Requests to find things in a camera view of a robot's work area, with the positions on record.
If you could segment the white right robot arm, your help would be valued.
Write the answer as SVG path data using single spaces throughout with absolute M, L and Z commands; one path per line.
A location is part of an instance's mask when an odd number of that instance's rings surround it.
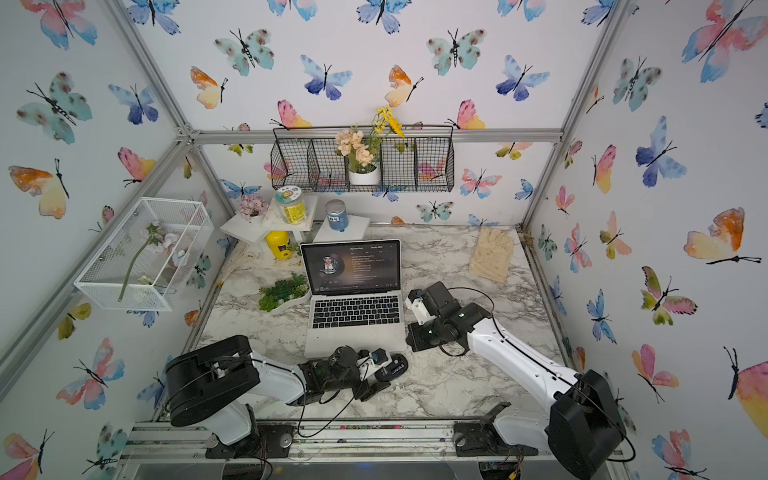
M 437 282 L 405 302 L 416 320 L 406 342 L 414 352 L 460 345 L 511 377 L 542 407 L 540 416 L 501 402 L 474 422 L 454 427 L 459 456 L 530 455 L 547 451 L 577 479 L 591 479 L 627 438 L 609 382 L 589 370 L 558 364 L 505 330 L 492 312 L 461 305 Z

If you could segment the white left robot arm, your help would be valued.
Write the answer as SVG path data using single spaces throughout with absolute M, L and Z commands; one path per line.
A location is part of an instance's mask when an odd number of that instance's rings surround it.
M 253 409 L 241 398 L 257 394 L 302 409 L 348 391 L 365 402 L 408 369 L 404 355 L 384 349 L 337 348 L 330 356 L 289 366 L 254 351 L 236 335 L 172 359 L 165 368 L 166 409 L 174 427 L 203 427 L 230 447 L 258 437 Z

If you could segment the black wireless mouse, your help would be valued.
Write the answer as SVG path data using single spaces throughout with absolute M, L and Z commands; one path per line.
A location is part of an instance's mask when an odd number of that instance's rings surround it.
M 384 366 L 379 373 L 384 381 L 393 381 L 401 377 L 408 370 L 408 361 L 403 354 L 393 354 L 389 364 Z

